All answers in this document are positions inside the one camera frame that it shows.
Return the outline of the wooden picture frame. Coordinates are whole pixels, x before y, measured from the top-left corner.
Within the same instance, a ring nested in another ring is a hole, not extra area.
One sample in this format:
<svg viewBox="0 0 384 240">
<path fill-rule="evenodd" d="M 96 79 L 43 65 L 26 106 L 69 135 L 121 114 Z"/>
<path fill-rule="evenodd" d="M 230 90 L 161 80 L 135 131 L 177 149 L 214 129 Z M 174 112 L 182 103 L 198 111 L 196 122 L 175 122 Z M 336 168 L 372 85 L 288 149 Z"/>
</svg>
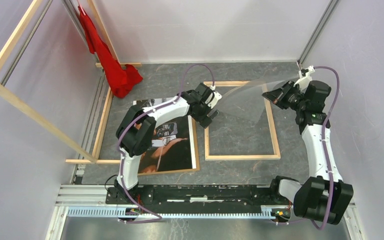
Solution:
<svg viewBox="0 0 384 240">
<path fill-rule="evenodd" d="M 216 87 L 243 87 L 251 81 L 216 81 Z M 263 154 L 263 155 L 211 155 L 210 154 L 210 135 L 209 128 L 204 129 L 204 153 L 206 161 L 247 161 L 247 160 L 280 160 L 281 151 L 277 137 L 277 131 L 274 121 L 274 116 L 272 112 L 271 103 L 264 99 L 265 111 L 268 121 L 268 127 L 270 132 L 271 144 L 273 148 L 273 154 Z"/>
</svg>

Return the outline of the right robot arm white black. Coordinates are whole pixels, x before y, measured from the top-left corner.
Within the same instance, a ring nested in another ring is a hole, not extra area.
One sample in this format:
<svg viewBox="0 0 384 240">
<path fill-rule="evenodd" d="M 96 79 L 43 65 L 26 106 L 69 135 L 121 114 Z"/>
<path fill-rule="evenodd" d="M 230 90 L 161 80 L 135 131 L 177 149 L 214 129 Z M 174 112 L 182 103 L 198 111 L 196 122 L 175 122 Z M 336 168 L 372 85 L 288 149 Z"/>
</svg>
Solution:
<svg viewBox="0 0 384 240">
<path fill-rule="evenodd" d="M 318 80 L 311 81 L 304 91 L 293 81 L 277 85 L 262 96 L 280 109 L 295 111 L 295 122 L 304 141 L 309 177 L 305 183 L 276 176 L 269 189 L 269 199 L 275 204 L 289 200 L 299 218 L 337 225 L 340 223 L 354 189 L 340 175 L 330 145 L 330 122 L 324 113 L 326 98 L 332 88 Z"/>
</svg>

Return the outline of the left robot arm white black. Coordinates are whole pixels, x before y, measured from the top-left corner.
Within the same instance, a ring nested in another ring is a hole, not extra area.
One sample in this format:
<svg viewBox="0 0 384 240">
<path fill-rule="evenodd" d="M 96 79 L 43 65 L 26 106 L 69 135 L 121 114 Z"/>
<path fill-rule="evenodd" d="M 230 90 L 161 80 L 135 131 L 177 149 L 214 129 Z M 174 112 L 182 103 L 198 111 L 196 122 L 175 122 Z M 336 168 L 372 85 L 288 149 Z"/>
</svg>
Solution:
<svg viewBox="0 0 384 240">
<path fill-rule="evenodd" d="M 115 183 L 119 199 L 125 204 L 136 200 L 140 158 L 151 147 L 156 127 L 178 117 L 190 116 L 205 129 L 212 123 L 215 115 L 210 113 L 221 99 L 215 86 L 200 83 L 196 89 L 183 91 L 155 106 L 131 106 L 116 132 L 121 159 Z"/>
</svg>

